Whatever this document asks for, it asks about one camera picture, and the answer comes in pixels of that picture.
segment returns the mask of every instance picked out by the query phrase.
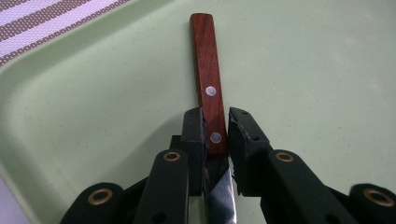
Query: striped placemat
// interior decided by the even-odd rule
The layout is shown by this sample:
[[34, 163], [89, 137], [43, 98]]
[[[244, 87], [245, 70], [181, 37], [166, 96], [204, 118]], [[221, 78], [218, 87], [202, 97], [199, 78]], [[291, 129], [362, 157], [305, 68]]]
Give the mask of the striped placemat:
[[0, 1], [0, 66], [128, 0]]

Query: wooden handle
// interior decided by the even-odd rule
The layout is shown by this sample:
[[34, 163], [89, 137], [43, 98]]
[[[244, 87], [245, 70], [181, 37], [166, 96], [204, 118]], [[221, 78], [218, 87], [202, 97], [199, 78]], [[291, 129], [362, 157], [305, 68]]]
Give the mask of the wooden handle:
[[213, 17], [204, 13], [192, 14], [190, 23], [198, 103], [203, 108], [206, 120], [208, 157], [228, 157]]

